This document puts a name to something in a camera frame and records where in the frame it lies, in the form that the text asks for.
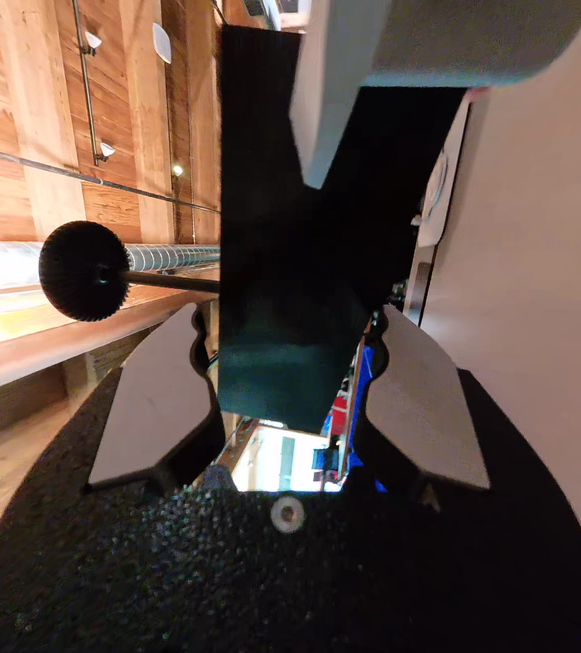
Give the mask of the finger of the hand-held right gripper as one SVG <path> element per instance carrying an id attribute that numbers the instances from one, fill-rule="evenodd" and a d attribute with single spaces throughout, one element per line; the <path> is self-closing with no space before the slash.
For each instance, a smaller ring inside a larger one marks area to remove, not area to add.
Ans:
<path id="1" fill-rule="evenodd" d="M 289 116 L 304 183 L 323 185 L 360 87 L 492 87 L 547 68 L 581 1 L 313 1 Z"/>

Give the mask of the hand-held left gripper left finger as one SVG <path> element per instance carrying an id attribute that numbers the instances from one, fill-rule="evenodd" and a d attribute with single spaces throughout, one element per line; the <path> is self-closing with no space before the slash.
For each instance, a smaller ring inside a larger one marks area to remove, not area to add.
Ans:
<path id="1" fill-rule="evenodd" d="M 187 304 L 122 364 L 89 485 L 191 485 L 221 453 L 205 338 L 199 306 Z"/>

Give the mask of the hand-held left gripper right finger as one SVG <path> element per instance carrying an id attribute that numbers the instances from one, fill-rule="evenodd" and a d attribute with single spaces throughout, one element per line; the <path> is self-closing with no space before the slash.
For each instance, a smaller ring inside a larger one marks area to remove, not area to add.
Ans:
<path id="1" fill-rule="evenodd" d="M 475 490 L 491 482 L 458 368 L 394 306 L 384 309 L 387 363 L 368 386 L 366 417 L 417 472 Z"/>

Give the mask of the white ceiling disc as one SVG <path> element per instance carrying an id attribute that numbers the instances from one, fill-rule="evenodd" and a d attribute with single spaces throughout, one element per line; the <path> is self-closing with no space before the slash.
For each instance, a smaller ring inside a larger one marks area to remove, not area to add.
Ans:
<path id="1" fill-rule="evenodd" d="M 172 43 L 169 35 L 159 23 L 154 22 L 152 24 L 152 37 L 157 56 L 165 64 L 171 65 Z"/>

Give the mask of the silver air duct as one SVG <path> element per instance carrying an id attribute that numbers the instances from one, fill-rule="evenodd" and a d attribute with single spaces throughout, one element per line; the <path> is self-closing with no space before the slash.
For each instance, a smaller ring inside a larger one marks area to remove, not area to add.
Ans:
<path id="1" fill-rule="evenodd" d="M 39 256 L 43 243 L 0 241 L 0 290 L 39 285 Z M 128 244 L 130 267 L 136 272 L 176 270 L 220 261 L 213 245 Z"/>

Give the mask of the black stand pole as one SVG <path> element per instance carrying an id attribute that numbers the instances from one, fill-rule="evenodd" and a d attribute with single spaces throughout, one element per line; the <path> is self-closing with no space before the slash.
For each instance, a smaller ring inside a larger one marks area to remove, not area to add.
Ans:
<path id="1" fill-rule="evenodd" d="M 217 280 L 205 280 L 159 273 L 135 272 L 132 270 L 119 272 L 120 279 L 129 284 L 166 289 L 205 292 L 219 295 L 221 283 Z"/>

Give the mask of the thin black rod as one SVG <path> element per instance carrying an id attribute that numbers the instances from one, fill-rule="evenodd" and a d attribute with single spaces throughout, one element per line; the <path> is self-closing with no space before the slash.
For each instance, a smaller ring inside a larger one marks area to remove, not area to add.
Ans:
<path id="1" fill-rule="evenodd" d="M 115 183 L 115 182 L 110 182 L 110 181 L 107 181 L 107 180 L 103 180 L 101 178 L 94 177 L 92 175 L 82 174 L 80 172 L 75 172 L 73 170 L 68 170 L 66 168 L 41 163 L 41 162 L 38 162 L 38 161 L 34 161 L 32 159 L 26 159 L 26 158 L 23 158 L 23 157 L 18 157 L 18 156 L 11 155 L 11 154 L 8 154 L 8 153 L 4 153 L 4 152 L 1 152 L 1 151 L 0 151 L 0 161 L 5 161 L 5 162 L 8 162 L 8 163 L 11 163 L 11 164 L 14 164 L 14 165 L 20 165 L 21 167 L 24 167 L 24 168 L 31 168 L 31 169 L 34 169 L 34 170 L 39 170 L 39 171 L 46 172 L 46 173 L 49 173 L 49 174 L 55 174 L 55 175 L 63 176 L 63 177 L 66 177 L 66 178 L 71 178 L 71 179 L 80 181 L 83 184 L 90 184 L 90 185 L 94 185 L 94 186 L 105 187 L 105 188 L 109 188 L 109 189 L 114 189 L 116 191 L 121 191 L 121 192 L 130 193 L 130 194 L 133 194 L 133 195 L 138 195 L 140 197 L 146 197 L 146 198 L 150 198 L 150 199 L 161 200 L 161 201 L 164 201 L 166 203 L 174 204 L 174 205 L 177 205 L 177 206 L 184 206 L 184 207 L 187 207 L 187 208 L 194 208 L 194 209 L 204 211 L 204 212 L 208 212 L 208 213 L 211 213 L 211 214 L 216 214 L 216 215 L 221 214 L 221 211 L 218 210 L 218 209 L 209 208 L 207 206 L 198 205 L 198 204 L 195 204 L 195 203 L 192 203 L 192 202 L 187 202 L 187 201 L 184 201 L 184 200 L 179 200 L 179 199 L 176 199 L 176 198 L 173 198 L 173 197 L 169 197 L 167 195 L 161 195 L 161 194 L 156 193 L 156 192 L 145 191 L 145 190 L 142 190 L 142 189 L 138 189 L 136 187 L 132 187 L 132 186 L 124 185 L 124 184 L 119 184 L 119 183 Z"/>

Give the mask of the black ribbed knob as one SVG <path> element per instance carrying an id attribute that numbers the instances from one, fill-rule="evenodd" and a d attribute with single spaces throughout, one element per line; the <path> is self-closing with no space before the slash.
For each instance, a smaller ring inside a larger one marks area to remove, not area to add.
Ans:
<path id="1" fill-rule="evenodd" d="M 130 257 L 114 232 L 99 223 L 73 221 L 55 229 L 39 255 L 39 281 L 50 304 L 75 321 L 97 322 L 123 305 Z"/>

